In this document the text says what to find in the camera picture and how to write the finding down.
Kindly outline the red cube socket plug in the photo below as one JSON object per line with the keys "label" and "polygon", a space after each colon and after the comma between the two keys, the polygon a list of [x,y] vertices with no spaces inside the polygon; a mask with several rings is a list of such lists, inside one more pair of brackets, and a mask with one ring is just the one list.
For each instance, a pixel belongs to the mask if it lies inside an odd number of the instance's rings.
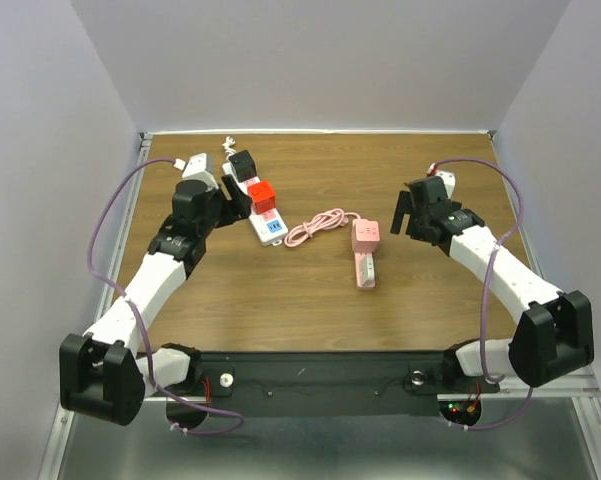
{"label": "red cube socket plug", "polygon": [[252,199],[253,210],[257,215],[264,215],[276,208],[276,194],[268,181],[259,181],[248,186],[247,192]]}

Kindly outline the black cube socket plug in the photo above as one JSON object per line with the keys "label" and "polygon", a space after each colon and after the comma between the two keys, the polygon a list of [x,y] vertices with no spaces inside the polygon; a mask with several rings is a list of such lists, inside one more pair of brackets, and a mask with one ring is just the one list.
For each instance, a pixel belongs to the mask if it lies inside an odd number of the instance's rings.
{"label": "black cube socket plug", "polygon": [[233,173],[239,183],[257,176],[256,164],[248,150],[238,151],[229,157]]}

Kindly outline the pink power strip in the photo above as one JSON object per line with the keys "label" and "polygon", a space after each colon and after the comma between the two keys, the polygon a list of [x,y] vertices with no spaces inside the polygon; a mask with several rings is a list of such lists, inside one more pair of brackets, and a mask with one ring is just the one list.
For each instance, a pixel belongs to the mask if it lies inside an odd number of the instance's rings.
{"label": "pink power strip", "polygon": [[351,230],[351,243],[354,254],[356,285],[360,290],[373,289],[376,284],[373,253],[380,242],[380,228],[377,221],[354,219]]}

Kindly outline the white plug adapter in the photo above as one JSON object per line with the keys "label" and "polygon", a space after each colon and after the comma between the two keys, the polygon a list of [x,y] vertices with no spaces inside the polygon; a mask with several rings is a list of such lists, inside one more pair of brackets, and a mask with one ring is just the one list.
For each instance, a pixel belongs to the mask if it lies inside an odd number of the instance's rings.
{"label": "white plug adapter", "polygon": [[373,283],[375,281],[375,266],[371,254],[359,255],[357,266],[361,284]]}

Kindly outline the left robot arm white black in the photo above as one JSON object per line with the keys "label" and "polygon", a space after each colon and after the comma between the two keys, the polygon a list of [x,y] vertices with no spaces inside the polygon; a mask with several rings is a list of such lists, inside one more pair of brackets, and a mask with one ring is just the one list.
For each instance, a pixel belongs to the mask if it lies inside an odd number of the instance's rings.
{"label": "left robot arm white black", "polygon": [[201,354],[192,347],[149,348],[148,329],[170,296],[190,277],[217,228],[246,219],[251,199],[230,175],[221,186],[180,181],[172,212],[150,241],[135,276],[106,313],[59,348],[63,408],[118,425],[129,424],[155,392],[183,395],[203,384]]}

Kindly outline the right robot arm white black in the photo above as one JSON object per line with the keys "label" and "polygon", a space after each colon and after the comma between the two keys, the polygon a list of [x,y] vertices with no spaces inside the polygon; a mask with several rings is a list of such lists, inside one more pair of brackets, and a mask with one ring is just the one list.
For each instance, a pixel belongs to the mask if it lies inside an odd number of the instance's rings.
{"label": "right robot arm white black", "polygon": [[462,390],[476,377],[496,383],[516,376],[537,388],[594,360],[592,308],[580,291],[545,281],[505,247],[485,222],[453,200],[455,177],[439,172],[410,182],[399,193],[391,231],[439,248],[483,283],[516,329],[510,339],[480,337],[449,349],[440,366],[443,384]]}

